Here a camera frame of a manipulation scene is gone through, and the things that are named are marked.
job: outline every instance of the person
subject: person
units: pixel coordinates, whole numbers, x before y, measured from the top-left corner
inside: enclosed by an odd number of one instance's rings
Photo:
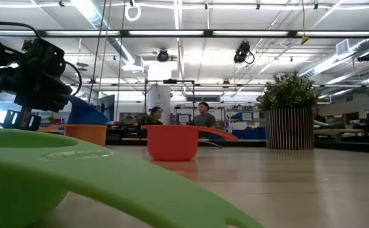
[[[315,107],[313,119],[322,123],[326,123],[325,117],[319,115],[319,107]]]
[[[198,104],[199,115],[196,115],[194,117],[195,125],[215,128],[216,126],[215,117],[214,115],[210,114],[208,110],[210,110],[210,106],[208,105],[207,102],[200,102]]]
[[[151,116],[154,117],[155,123],[157,125],[163,125],[162,122],[159,121],[161,118],[162,109],[160,107],[153,107],[151,110]]]

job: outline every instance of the man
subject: man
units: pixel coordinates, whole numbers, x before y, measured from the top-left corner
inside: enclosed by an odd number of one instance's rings
[[[207,102],[201,102],[198,104],[198,111],[200,114],[194,117],[195,125],[215,128],[215,117],[212,114],[208,113],[208,110],[210,110],[210,106]]]
[[[325,117],[319,115],[319,107],[315,107],[313,119],[322,123],[326,123]]]

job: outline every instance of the potted plant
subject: potted plant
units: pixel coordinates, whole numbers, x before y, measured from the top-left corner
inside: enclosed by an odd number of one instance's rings
[[[297,72],[274,76],[266,83],[264,95],[257,98],[265,111],[266,145],[272,149],[313,149],[313,107],[320,91],[313,81]]]

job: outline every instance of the green shrub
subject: green shrub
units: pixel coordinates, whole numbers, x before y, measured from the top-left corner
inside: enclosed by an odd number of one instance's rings
[[[318,102],[320,91],[314,81],[297,76],[297,72],[274,76],[266,83],[264,95],[259,96],[258,108],[263,111],[281,108],[311,108]]]

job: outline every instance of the orange cup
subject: orange cup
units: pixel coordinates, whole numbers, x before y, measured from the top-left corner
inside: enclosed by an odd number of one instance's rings
[[[51,132],[59,128],[65,128],[66,136],[81,139],[83,141],[94,143],[99,146],[106,145],[107,126],[105,125],[85,125],[85,124],[66,124],[53,125],[38,129],[38,132]]]

